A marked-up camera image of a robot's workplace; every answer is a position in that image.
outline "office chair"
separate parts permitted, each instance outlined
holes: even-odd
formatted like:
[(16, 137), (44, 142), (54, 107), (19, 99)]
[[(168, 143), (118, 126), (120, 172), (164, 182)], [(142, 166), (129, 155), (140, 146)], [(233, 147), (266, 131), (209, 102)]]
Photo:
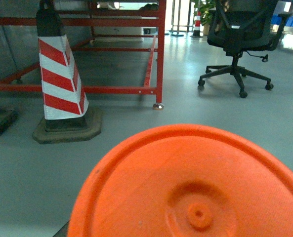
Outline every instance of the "office chair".
[[(276, 34), (270, 32), (273, 12), (278, 0), (216, 0), (213, 19), (208, 34), (208, 44), (221, 47), (226, 56), (233, 57), (232, 65), (207, 66), (206, 74), (200, 76), (199, 87), (204, 86), (204, 78), (230, 73), (240, 86), (240, 97), (246, 98), (243, 77), (251, 76), (267, 81), (266, 90), (274, 86), (271, 79), (238, 66), (243, 52), (275, 50), (284, 26), (291, 13), (281, 13), (282, 18)], [(258, 56), (267, 62), (268, 55)]]

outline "gray floor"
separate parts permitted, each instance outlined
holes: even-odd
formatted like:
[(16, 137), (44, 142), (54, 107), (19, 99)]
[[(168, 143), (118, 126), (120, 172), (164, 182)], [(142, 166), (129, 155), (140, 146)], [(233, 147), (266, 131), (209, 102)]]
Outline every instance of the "gray floor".
[[(133, 54), (90, 59), (87, 53), (75, 53), (75, 58), (83, 83), (96, 76), (96, 84), (135, 85), (143, 79), (147, 56)], [(89, 104), (101, 108), (104, 117), (102, 133), (86, 142), (39, 145), (32, 133), (43, 117), (41, 95), (0, 93), (0, 105), (16, 106), (20, 112), (0, 137), (0, 237), (52, 237), (69, 220), (77, 194), (97, 162), (125, 138), (164, 124), (205, 124), (236, 133), (293, 171), (293, 51), (270, 52), (268, 63), (248, 55), (240, 60), (241, 66), (271, 77), (272, 91), (265, 90), (265, 82), (247, 77), (249, 95), (241, 99), (230, 75), (208, 79), (203, 91), (197, 89), (206, 65), (230, 60), (205, 40), (166, 36), (165, 109), (152, 110), (154, 96), (88, 95)], [(104, 66), (97, 68), (99, 61)], [(36, 75), (28, 79), (39, 79)], [(119, 75), (125, 79), (119, 81)]]

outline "mesh chair back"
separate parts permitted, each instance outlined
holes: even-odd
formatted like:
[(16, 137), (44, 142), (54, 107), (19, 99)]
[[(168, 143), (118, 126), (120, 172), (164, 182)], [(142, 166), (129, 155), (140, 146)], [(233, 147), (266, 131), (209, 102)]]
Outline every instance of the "mesh chair back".
[(269, 44), (270, 23), (278, 0), (216, 0), (208, 35), (211, 44), (235, 54)]

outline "wall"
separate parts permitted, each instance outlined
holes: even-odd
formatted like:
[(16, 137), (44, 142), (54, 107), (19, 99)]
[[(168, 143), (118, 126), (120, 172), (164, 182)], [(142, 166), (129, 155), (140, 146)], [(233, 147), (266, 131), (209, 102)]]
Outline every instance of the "wall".
[[(0, 17), (35, 17), (39, 0), (0, 0)], [(56, 0), (56, 9), (86, 9), (86, 3)], [(89, 27), (66, 27), (70, 44), (90, 37)], [(39, 60), (36, 27), (0, 26), (0, 79)]]

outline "caster wheel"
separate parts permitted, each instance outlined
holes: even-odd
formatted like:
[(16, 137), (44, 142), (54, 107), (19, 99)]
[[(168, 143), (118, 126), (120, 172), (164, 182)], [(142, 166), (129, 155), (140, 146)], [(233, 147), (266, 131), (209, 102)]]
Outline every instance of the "caster wheel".
[(272, 88), (274, 88), (274, 85), (272, 83), (269, 83), (265, 86), (266, 90), (271, 90)]
[(241, 91), (240, 92), (240, 97), (241, 98), (246, 98), (247, 97), (247, 92), (246, 91)]
[(206, 83), (205, 80), (199, 80), (199, 81), (198, 81), (198, 86), (204, 86), (205, 83)]

